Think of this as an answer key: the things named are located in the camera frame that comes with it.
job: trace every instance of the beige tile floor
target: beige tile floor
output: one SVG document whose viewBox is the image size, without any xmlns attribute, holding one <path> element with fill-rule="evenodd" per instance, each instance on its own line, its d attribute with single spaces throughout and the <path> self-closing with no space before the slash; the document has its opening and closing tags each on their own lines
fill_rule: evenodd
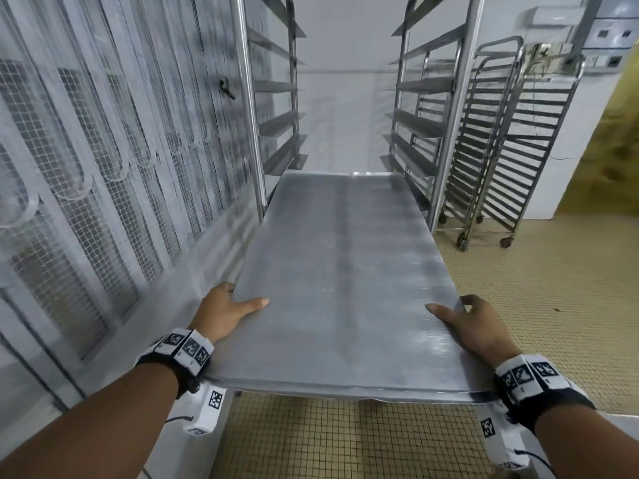
<svg viewBox="0 0 639 479">
<path fill-rule="evenodd" d="M 517 343 L 551 358 L 603 410 L 639 414 L 639 219 L 525 222 L 513 246 L 436 241 L 461 294 L 499 310 Z M 212 478 L 486 478 L 470 407 L 236 398 Z"/>
</svg>

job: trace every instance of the person's left arm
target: person's left arm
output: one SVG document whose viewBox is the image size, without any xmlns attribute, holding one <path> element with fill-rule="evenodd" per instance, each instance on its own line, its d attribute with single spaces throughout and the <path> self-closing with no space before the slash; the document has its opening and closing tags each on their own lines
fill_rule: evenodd
<svg viewBox="0 0 639 479">
<path fill-rule="evenodd" d="M 227 336 L 264 297 L 231 301 L 224 282 L 202 300 L 189 325 L 211 343 Z M 0 462 L 0 478 L 135 479 L 178 394 L 175 373 L 160 363 L 136 366 L 34 435 Z"/>
</svg>

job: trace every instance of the black wrist strap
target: black wrist strap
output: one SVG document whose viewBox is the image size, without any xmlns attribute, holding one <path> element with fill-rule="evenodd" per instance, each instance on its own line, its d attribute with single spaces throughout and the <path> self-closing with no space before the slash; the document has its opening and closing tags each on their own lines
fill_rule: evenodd
<svg viewBox="0 0 639 479">
<path fill-rule="evenodd" d="M 176 328 L 157 339 L 135 363 L 161 363 L 171 369 L 178 379 L 179 399 L 184 393 L 197 391 L 198 384 L 213 345 L 195 330 Z"/>
<path fill-rule="evenodd" d="M 543 356 L 519 355 L 497 367 L 495 384 L 513 421 L 535 433 L 537 419 L 564 404 L 595 409 L 586 393 Z"/>
</svg>

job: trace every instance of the person's left hand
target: person's left hand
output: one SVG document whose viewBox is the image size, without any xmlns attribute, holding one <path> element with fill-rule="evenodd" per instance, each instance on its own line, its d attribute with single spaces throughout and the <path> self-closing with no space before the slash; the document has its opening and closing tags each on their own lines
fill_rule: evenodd
<svg viewBox="0 0 639 479">
<path fill-rule="evenodd" d="M 193 321 L 188 325 L 189 329 L 198 331 L 211 343 L 215 343 L 226 338 L 246 314 L 268 305 L 266 297 L 235 303 L 231 301 L 234 289 L 235 284 L 230 282 L 222 282 L 211 289 L 202 299 Z"/>
</svg>

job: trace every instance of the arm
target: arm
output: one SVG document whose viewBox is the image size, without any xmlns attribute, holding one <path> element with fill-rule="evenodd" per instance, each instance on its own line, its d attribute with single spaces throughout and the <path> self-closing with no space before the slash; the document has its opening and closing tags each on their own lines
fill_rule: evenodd
<svg viewBox="0 0 639 479">
<path fill-rule="evenodd" d="M 494 369 L 522 354 L 492 305 L 474 295 L 461 299 L 472 306 L 469 312 L 435 304 L 426 307 Z M 639 470 L 639 442 L 595 410 L 558 405 L 541 414 L 534 428 L 558 479 L 624 479 L 635 477 Z"/>
<path fill-rule="evenodd" d="M 202 300 L 189 325 L 212 343 L 226 337 L 265 298 L 231 301 L 224 282 Z M 164 365 L 147 363 L 91 395 L 0 462 L 0 478 L 135 479 L 144 467 L 178 393 Z"/>
</svg>

